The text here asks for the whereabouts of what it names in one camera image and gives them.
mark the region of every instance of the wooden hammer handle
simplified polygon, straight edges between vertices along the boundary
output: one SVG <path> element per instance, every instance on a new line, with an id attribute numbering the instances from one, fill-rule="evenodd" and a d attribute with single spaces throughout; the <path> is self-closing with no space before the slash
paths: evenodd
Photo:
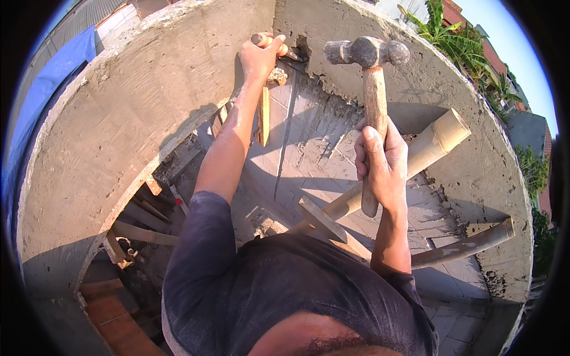
<path id="1" fill-rule="evenodd" d="M 362 79 L 366 125 L 375 128 L 380 133 L 382 142 L 385 142 L 386 131 L 388 130 L 388 110 L 386 108 L 384 70 L 382 67 L 362 68 Z M 369 168 L 368 156 L 365 163 Z M 374 218 L 378 213 L 378 201 L 372 194 L 368 176 L 364 177 L 363 181 L 362 211 L 370 218 Z"/>

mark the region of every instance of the man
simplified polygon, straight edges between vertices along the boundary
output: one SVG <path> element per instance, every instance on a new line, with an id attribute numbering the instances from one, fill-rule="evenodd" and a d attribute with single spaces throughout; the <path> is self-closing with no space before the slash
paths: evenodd
<path id="1" fill-rule="evenodd" d="M 202 162 L 165 276 L 164 336 L 177 355 L 437 355 L 411 276 L 408 147 L 391 121 L 385 149 L 376 130 L 357 127 L 357 175 L 368 176 L 383 206 L 370 268 L 303 235 L 250 241 L 235 253 L 229 203 L 284 40 L 267 48 L 248 40 L 239 52 L 245 83 Z"/>

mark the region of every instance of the hammer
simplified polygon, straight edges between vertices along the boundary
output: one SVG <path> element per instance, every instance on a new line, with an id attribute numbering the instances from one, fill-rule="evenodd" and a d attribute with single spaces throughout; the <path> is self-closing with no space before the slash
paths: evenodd
<path id="1" fill-rule="evenodd" d="M 361 36 L 354 41 L 330 41 L 324 45 L 324 56 L 331 64 L 357 63 L 362 66 L 364 119 L 366 125 L 375 128 L 382 141 L 386 141 L 388 112 L 386 110 L 386 85 L 384 83 L 384 63 L 394 66 L 407 63 L 410 51 L 398 41 L 383 40 Z M 378 213 L 378 201 L 372 194 L 368 176 L 364 177 L 362 188 L 362 211 L 374 218 Z"/>

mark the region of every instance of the banana plant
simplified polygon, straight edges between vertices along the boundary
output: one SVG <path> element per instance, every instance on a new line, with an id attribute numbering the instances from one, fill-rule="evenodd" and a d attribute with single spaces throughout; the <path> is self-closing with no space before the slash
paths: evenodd
<path id="1" fill-rule="evenodd" d="M 413 14 L 402 11 L 406 20 L 417 26 L 418 35 L 425 38 L 437 50 L 442 52 L 461 71 L 463 75 L 474 83 L 482 73 L 488 73 L 488 61 L 483 57 L 481 41 L 474 41 L 459 36 L 455 31 L 461 27 L 462 22 L 449 26 L 443 25 L 443 4 L 441 0 L 426 0 L 425 5 L 429 14 L 427 23 L 422 23 Z"/>

